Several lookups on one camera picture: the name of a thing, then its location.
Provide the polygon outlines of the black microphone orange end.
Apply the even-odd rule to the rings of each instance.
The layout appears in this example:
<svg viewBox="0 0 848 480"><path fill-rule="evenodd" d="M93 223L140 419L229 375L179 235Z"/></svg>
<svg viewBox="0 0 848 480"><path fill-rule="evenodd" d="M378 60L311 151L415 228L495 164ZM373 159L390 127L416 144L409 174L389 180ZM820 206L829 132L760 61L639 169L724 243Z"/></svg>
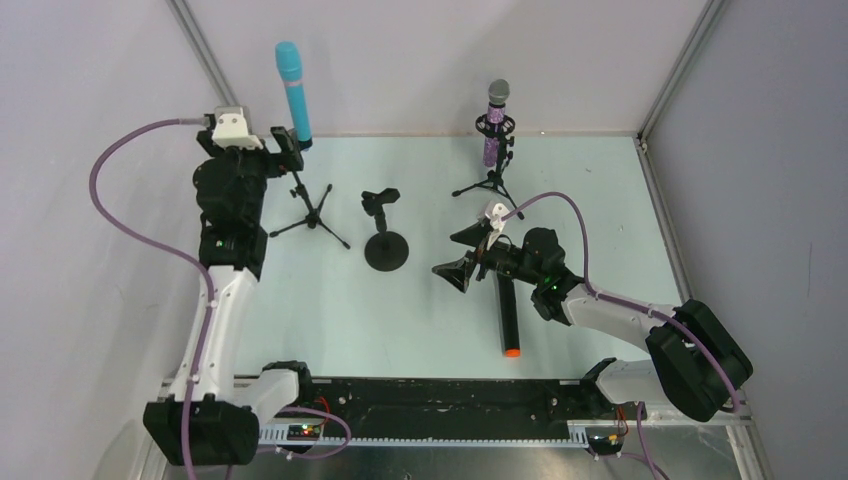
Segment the black microphone orange end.
<svg viewBox="0 0 848 480"><path fill-rule="evenodd" d="M521 347L514 282L504 275L498 275L496 286L503 353L507 358L519 358Z"/></svg>

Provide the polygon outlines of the black small tripod stand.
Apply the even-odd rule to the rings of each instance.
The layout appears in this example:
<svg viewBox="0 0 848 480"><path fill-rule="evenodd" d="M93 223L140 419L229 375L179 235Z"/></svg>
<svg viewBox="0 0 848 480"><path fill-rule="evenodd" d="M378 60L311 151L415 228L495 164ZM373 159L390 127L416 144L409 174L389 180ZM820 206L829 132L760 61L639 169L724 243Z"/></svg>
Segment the black small tripod stand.
<svg viewBox="0 0 848 480"><path fill-rule="evenodd" d="M268 233L270 238L276 238L281 234L293 230L297 227L305 226L310 230L314 230L317 227L321 227L331 236L333 236L336 240L340 242L340 244L347 250L351 249L351 245L345 241L342 237L340 237L334 230L332 230L322 219L321 214L326 202L327 197L333 191L333 185L328 184L322 194L320 201L317 205L314 205L312 199L310 197L309 191L305 183L300 178L300 175L296 171L291 171L291 175L295 181L295 187L290 190L290 194L293 198L300 198L307 210L307 213L303 217L302 220L294 222L286 227L279 228L277 230L273 230Z"/></svg>

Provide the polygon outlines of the black round-base mic stand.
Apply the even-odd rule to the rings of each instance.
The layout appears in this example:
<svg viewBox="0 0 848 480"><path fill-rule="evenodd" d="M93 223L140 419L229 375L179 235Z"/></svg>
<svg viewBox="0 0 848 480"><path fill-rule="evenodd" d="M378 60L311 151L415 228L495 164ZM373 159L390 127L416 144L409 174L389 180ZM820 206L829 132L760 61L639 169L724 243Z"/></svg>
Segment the black round-base mic stand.
<svg viewBox="0 0 848 480"><path fill-rule="evenodd" d="M405 264L409 256L409 246L406 239L397 232L390 231L387 225L384 206L393 204L400 199L396 188L386 188L379 193L363 191L361 204L369 217L375 221L377 233L366 243L364 256L373 269L380 272L391 272Z"/></svg>

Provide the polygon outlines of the turquoise microphone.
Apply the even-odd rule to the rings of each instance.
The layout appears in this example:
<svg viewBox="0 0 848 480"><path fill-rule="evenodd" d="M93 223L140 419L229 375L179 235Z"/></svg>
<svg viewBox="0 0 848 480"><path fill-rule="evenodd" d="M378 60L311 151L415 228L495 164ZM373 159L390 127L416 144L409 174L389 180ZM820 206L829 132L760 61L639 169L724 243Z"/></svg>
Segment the turquoise microphone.
<svg viewBox="0 0 848 480"><path fill-rule="evenodd" d="M313 144L313 135L304 89L303 65L297 46L288 41L277 43L275 62L283 82L298 144L302 150L307 150Z"/></svg>

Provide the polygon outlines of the black tripod shock-mount stand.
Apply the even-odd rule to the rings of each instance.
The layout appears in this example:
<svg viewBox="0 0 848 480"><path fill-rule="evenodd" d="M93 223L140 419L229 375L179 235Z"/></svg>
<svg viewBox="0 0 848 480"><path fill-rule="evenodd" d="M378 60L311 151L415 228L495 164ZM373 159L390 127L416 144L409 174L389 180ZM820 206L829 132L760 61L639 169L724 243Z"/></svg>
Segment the black tripod shock-mount stand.
<svg viewBox="0 0 848 480"><path fill-rule="evenodd" d="M456 198L473 189L484 189L500 195L506 199L513 208L516 208L517 204L507 190L503 178L505 170L508 168L514 157L514 152L512 151L512 147L515 142L515 138L512 135L515 129L514 120L505 114L503 121L496 126L497 131L493 132L493 125L486 120L486 114L484 114L475 120L475 128L485 138L495 137L499 140L496 166L492 169L488 168L485 179L467 187L454 190L451 193L451 196Z"/></svg>

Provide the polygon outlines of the purple glitter microphone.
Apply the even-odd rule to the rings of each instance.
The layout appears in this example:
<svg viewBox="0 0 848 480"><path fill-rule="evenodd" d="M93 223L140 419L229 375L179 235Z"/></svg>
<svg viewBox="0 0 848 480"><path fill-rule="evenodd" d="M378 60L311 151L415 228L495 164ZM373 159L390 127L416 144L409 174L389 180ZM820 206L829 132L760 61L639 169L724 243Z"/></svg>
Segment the purple glitter microphone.
<svg viewBox="0 0 848 480"><path fill-rule="evenodd" d="M505 105L510 95L510 85L505 79L497 79L490 83L488 88L489 106L486 120L493 125L492 131L496 132L496 126L503 121L505 116ZM497 163L497 152L499 140L495 137L486 137L483 150L483 165L492 169Z"/></svg>

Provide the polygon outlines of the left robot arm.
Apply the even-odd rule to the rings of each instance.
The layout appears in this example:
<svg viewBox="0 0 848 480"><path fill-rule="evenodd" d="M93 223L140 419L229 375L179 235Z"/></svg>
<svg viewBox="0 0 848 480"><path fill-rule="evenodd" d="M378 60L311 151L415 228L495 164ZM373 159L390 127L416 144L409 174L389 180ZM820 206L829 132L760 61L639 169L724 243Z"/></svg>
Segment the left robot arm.
<svg viewBox="0 0 848 480"><path fill-rule="evenodd" d="M192 183L201 210L197 262L201 286L196 317L177 376L162 401L150 402L143 424L172 465L246 465L258 435L301 396L303 362L270 364L248 387L235 386L235 360L248 307L258 286L268 234L261 226L267 184L303 168L294 130L274 127L255 149L221 147L209 130L197 140L209 159Z"/></svg>

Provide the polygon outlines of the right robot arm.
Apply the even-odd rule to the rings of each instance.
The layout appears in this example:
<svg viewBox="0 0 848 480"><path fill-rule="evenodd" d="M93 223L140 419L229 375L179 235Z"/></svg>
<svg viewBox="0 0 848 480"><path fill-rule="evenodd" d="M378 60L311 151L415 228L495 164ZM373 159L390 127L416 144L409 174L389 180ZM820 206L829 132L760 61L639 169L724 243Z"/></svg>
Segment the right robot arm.
<svg viewBox="0 0 848 480"><path fill-rule="evenodd" d="M613 359L590 374L612 404L667 404L707 422L733 409L739 389L754 373L748 356L705 303L650 304L594 287L566 266L566 252L552 229L530 229L519 246L499 240L482 223L450 239L468 251L432 272L460 292L468 290L472 277L489 272L502 284L524 282L533 288L530 299L542 319L594 330L648 354L642 361Z"/></svg>

